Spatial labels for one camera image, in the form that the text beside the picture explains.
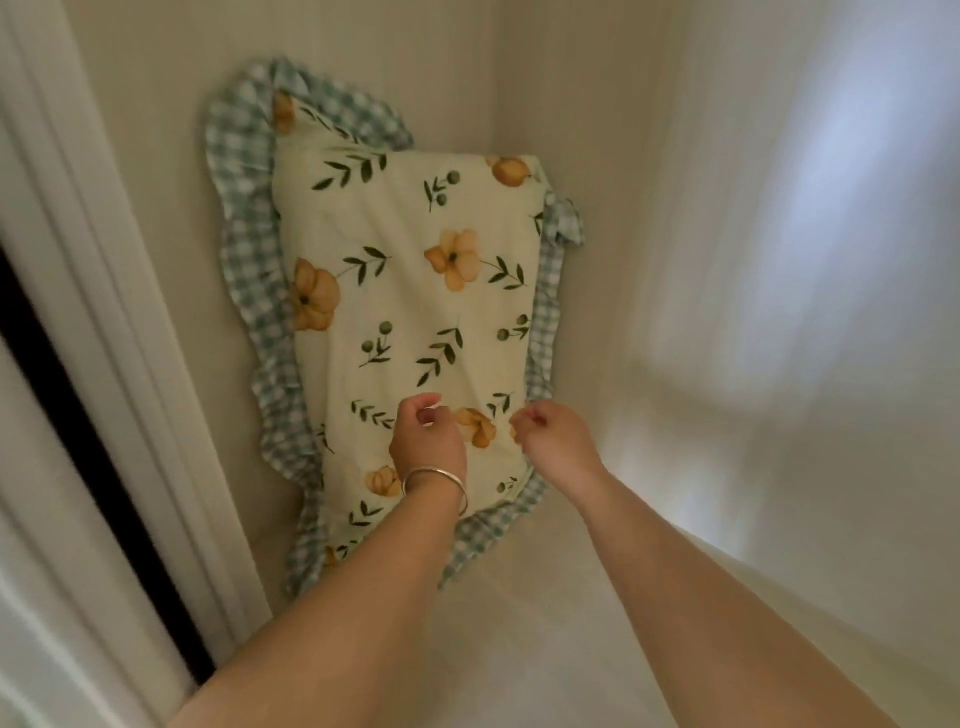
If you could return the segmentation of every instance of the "silver bangle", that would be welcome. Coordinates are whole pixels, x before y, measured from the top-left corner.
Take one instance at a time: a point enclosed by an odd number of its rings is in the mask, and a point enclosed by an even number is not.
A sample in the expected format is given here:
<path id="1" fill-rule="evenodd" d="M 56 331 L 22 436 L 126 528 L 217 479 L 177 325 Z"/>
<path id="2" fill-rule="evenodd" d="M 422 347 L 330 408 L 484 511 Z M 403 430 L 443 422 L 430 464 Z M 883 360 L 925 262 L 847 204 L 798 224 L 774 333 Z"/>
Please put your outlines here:
<path id="1" fill-rule="evenodd" d="M 463 516 L 467 512 L 467 508 L 469 507 L 470 500 L 469 500 L 469 497 L 467 496 L 467 486 L 464 485 L 464 481 L 461 480 L 456 475 L 454 475 L 453 473 L 448 473 L 442 468 L 434 468 L 432 465 L 421 465 L 418 468 L 413 468 L 407 474 L 407 476 L 403 478 L 403 482 L 400 483 L 401 493 L 403 493 L 405 496 L 407 495 L 407 483 L 410 482 L 410 478 L 412 478 L 414 475 L 418 473 L 436 473 L 437 475 L 442 475 L 443 477 L 449 478 L 450 480 L 455 482 L 457 486 L 460 488 L 460 491 L 464 494 L 464 507 L 460 509 L 460 515 Z"/>

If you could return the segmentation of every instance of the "orange flower print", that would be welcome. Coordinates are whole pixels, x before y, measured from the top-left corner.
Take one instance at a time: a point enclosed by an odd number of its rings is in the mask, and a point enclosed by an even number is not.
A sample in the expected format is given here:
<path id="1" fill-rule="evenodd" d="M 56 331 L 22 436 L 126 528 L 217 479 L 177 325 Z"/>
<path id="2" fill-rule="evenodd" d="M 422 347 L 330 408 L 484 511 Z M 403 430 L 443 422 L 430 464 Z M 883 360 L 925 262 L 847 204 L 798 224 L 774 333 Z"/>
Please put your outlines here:
<path id="1" fill-rule="evenodd" d="M 496 425 L 478 409 L 463 407 L 453 413 L 453 418 L 460 426 L 464 442 L 471 443 L 475 448 L 488 448 L 496 437 Z"/>
<path id="2" fill-rule="evenodd" d="M 333 312 L 340 305 L 340 283 L 329 271 L 314 268 L 299 258 L 291 290 L 294 305 L 294 330 L 326 331 L 333 323 Z"/>
<path id="3" fill-rule="evenodd" d="M 518 157 L 487 157 L 487 164 L 500 184 L 520 187 L 530 177 L 530 167 Z"/>
<path id="4" fill-rule="evenodd" d="M 477 253 L 477 233 L 474 231 L 443 231 L 440 245 L 423 254 L 433 270 L 444 274 L 448 290 L 459 293 L 467 283 L 480 275 L 480 254 Z"/>
<path id="5" fill-rule="evenodd" d="M 400 478 L 389 465 L 373 473 L 367 473 L 366 482 L 367 490 L 377 496 L 398 497 L 400 495 Z"/>
<path id="6" fill-rule="evenodd" d="M 297 113 L 294 100 L 283 91 L 274 93 L 274 128 L 278 134 L 286 136 L 294 130 Z"/>

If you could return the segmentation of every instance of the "forearm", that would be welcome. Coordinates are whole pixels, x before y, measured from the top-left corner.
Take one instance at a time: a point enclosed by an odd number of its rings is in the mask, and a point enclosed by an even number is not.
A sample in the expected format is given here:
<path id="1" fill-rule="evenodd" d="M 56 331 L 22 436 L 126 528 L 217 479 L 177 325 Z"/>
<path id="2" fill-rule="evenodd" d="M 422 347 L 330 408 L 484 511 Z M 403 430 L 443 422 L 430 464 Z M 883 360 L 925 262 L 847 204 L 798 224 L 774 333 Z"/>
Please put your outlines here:
<path id="1" fill-rule="evenodd" d="M 460 508 L 455 485 L 420 477 L 343 565 L 214 676 L 173 728 L 370 722 L 436 594 Z"/>
<path id="2" fill-rule="evenodd" d="M 596 480 L 574 502 L 681 728 L 894 725 L 626 486 Z"/>

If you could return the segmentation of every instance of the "hand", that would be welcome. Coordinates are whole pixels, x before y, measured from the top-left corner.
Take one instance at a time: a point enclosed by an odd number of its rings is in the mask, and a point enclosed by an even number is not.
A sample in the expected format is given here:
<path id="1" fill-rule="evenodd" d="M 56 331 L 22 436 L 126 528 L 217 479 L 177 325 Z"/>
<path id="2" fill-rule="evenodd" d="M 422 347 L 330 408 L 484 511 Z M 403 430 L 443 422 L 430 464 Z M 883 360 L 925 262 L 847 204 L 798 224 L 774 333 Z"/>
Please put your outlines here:
<path id="1" fill-rule="evenodd" d="M 438 394 L 422 394 L 400 403 L 390 444 L 390 456 L 400 480 L 414 468 L 429 465 L 467 482 L 467 446 L 453 413 L 449 407 L 429 409 L 440 398 Z"/>
<path id="2" fill-rule="evenodd" d="M 537 472 L 565 496 L 607 474 L 587 423 L 569 407 L 535 401 L 514 413 L 510 424 L 516 430 L 516 443 Z"/>

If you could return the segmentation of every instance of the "blue gingham fabric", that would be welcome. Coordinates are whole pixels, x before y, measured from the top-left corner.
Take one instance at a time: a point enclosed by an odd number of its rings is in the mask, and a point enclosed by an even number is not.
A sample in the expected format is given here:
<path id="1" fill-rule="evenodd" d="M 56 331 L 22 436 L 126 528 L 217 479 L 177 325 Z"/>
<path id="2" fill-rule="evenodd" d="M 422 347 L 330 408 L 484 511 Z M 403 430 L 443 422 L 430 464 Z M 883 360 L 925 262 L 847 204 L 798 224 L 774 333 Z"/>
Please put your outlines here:
<path id="1" fill-rule="evenodd" d="M 260 447 L 267 462 L 304 491 L 297 542 L 287 563 L 287 587 L 292 594 L 299 594 L 317 581 L 324 565 L 324 485 L 321 452 L 307 417 L 294 358 L 290 288 L 271 192 L 277 90 L 310 104 L 369 146 L 402 151 L 412 148 L 414 141 L 399 113 L 389 105 L 335 79 L 314 75 L 285 58 L 254 64 L 214 99 L 206 119 L 207 164 L 224 206 L 224 278 L 259 361 L 252 389 L 263 417 Z M 564 245 L 584 241 L 576 208 L 552 191 L 544 196 L 539 224 L 540 269 L 526 368 L 529 400 L 553 396 L 550 378 L 560 324 L 557 293 Z M 545 488 L 543 479 L 534 475 L 514 502 L 461 521 L 441 584 L 502 538 L 521 514 L 540 502 Z"/>

